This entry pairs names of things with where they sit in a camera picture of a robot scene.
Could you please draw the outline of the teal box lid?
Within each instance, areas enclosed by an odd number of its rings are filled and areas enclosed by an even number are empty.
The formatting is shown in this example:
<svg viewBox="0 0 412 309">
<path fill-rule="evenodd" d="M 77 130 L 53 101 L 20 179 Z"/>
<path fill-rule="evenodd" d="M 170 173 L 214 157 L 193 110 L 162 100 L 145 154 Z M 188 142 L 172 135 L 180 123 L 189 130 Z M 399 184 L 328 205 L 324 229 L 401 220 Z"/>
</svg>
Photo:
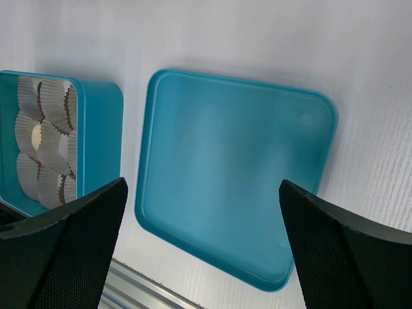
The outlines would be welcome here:
<svg viewBox="0 0 412 309">
<path fill-rule="evenodd" d="M 316 194 L 338 116 L 321 93 L 188 71 L 149 79 L 135 216 L 146 231 L 266 292 L 294 266 L 279 206 Z"/>
</svg>

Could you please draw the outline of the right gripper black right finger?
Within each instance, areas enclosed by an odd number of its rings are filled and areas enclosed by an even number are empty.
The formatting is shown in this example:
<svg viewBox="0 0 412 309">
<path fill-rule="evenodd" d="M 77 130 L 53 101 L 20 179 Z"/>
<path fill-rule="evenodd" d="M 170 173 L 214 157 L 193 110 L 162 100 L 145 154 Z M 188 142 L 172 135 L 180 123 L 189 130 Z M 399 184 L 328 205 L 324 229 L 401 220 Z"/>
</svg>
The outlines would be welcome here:
<svg viewBox="0 0 412 309">
<path fill-rule="evenodd" d="M 411 233 L 288 180 L 279 203 L 307 308 L 411 308 Z"/>
</svg>

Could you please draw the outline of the white oval chocolate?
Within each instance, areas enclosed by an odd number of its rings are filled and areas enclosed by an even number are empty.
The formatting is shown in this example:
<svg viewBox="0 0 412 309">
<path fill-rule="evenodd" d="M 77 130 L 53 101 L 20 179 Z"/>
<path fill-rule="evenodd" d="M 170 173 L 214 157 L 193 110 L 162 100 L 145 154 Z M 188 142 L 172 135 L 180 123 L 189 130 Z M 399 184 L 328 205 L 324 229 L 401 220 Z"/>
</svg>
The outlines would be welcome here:
<svg viewBox="0 0 412 309">
<path fill-rule="evenodd" d="M 33 127 L 32 135 L 31 135 L 32 147 L 34 148 L 35 151 L 38 151 L 38 148 L 41 144 L 41 140 L 42 140 L 41 125 L 37 124 Z"/>
</svg>

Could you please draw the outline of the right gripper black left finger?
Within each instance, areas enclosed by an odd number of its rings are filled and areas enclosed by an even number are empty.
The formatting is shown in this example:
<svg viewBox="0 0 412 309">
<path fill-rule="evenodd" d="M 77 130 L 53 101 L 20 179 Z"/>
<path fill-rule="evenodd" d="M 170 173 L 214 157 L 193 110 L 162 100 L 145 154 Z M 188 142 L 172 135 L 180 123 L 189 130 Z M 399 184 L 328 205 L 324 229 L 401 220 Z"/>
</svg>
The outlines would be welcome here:
<svg viewBox="0 0 412 309">
<path fill-rule="evenodd" d="M 124 215 L 123 177 L 1 226 L 1 308 L 97 308 Z"/>
</svg>

